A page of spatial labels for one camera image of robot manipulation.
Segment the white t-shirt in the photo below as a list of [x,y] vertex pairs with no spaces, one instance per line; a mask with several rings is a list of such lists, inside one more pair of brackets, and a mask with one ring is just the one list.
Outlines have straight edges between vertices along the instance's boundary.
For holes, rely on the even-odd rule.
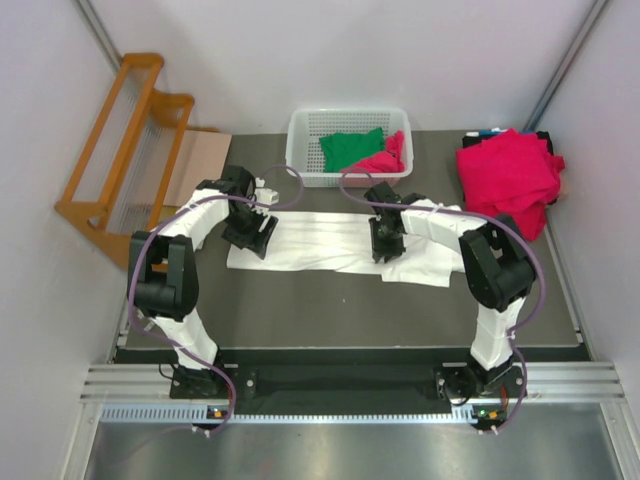
[[278,212],[278,224],[261,259],[232,246],[226,266],[237,270],[334,271],[375,275],[384,282],[447,288],[462,273],[460,254],[419,236],[404,238],[405,252],[388,263],[372,256],[370,217],[366,214]]

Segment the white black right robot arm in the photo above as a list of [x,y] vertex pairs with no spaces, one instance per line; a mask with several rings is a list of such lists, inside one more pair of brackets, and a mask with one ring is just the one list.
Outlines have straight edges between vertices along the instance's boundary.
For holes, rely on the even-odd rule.
[[514,220],[501,215],[491,222],[442,208],[423,195],[401,197],[386,182],[372,186],[364,198],[375,212],[369,219],[374,262],[402,257],[408,235],[461,257],[468,289],[478,302],[466,380],[474,393],[492,394],[513,364],[515,326],[537,279],[535,263]]

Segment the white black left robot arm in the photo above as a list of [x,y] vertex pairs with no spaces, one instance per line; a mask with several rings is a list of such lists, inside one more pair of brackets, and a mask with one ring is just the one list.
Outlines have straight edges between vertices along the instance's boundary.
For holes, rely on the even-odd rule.
[[226,167],[220,179],[201,181],[170,219],[131,236],[131,311],[159,326],[177,353],[178,365],[194,370],[192,384],[205,396],[220,394],[227,374],[215,365],[218,346],[197,311],[200,287],[195,253],[222,224],[223,240],[264,259],[278,223],[268,210],[278,201],[279,194],[266,187],[263,179],[243,167]]

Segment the black folded shirt under stack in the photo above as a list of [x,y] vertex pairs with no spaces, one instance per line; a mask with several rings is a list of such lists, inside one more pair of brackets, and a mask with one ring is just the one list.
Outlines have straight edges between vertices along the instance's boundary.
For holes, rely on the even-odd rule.
[[[469,148],[475,145],[479,145],[482,141],[488,140],[495,136],[505,133],[505,130],[479,130],[467,132],[462,138],[462,147]],[[551,137],[546,131],[523,131],[523,134],[534,134],[539,140],[542,140],[546,144],[547,151],[554,155],[554,146]]]

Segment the stack of folded pink shirts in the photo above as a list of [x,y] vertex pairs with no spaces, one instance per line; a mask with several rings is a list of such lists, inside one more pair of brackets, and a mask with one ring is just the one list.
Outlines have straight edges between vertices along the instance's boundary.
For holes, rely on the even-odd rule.
[[561,194],[566,164],[534,134],[509,129],[458,149],[456,168],[468,211],[509,215],[523,237],[533,242],[547,224],[547,207]]

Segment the pink t-shirt in basket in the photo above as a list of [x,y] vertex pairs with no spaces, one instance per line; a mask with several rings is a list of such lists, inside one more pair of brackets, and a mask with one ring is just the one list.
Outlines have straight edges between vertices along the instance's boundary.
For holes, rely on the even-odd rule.
[[366,139],[349,154],[349,161],[340,172],[382,174],[405,171],[401,159],[405,135],[401,130],[388,137],[382,134],[366,134],[365,137]]

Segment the brown cardboard sheet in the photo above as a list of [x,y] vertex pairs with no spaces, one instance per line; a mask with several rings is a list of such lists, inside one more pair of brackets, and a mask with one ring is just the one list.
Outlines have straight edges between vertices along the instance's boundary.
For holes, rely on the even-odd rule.
[[219,179],[226,163],[231,140],[231,134],[187,129],[183,135],[163,205],[182,206],[189,200],[201,181]]

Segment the white plastic laundry basket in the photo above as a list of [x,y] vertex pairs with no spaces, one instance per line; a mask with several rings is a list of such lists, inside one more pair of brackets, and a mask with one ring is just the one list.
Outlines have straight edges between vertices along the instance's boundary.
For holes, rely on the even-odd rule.
[[[404,134],[397,173],[353,173],[342,178],[339,173],[326,173],[325,156],[320,139],[335,133],[366,134],[380,127],[385,137]],[[395,185],[413,172],[412,131],[406,112],[395,107],[303,108],[291,116],[285,150],[286,164],[296,170],[307,188],[366,188],[369,180]]]

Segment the green t-shirt in basket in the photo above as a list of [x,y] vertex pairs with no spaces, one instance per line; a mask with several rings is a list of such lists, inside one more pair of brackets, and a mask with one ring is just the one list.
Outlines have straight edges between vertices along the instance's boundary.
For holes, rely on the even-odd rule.
[[385,147],[385,136],[382,128],[367,133],[338,132],[320,137],[319,144],[325,158],[324,172],[339,173],[381,152]]

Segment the orange wooden rack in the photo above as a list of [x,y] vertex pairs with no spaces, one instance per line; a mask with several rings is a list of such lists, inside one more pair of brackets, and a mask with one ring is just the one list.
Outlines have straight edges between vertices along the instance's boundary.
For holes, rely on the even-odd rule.
[[129,53],[107,94],[56,212],[126,269],[131,235],[155,227],[194,99],[156,86],[164,59]]

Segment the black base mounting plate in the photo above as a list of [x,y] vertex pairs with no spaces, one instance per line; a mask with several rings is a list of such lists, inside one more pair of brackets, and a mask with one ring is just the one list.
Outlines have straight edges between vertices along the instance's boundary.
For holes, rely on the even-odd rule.
[[238,415],[400,415],[446,413],[488,399],[505,404],[522,391],[511,368],[487,391],[465,374],[470,353],[454,348],[227,349],[217,372],[171,361],[173,399],[222,399],[232,380]]

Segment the aluminium frame rail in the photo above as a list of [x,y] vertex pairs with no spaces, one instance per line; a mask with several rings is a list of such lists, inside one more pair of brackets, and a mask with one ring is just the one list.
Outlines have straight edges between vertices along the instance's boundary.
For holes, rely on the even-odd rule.
[[80,400],[103,422],[196,424],[469,424],[498,419],[515,406],[606,404],[624,401],[612,365],[535,363],[522,378],[509,374],[504,389],[463,400],[443,394],[440,379],[416,386],[304,389],[268,384],[262,374],[238,374],[238,399],[178,397],[164,367],[101,365],[90,369]]

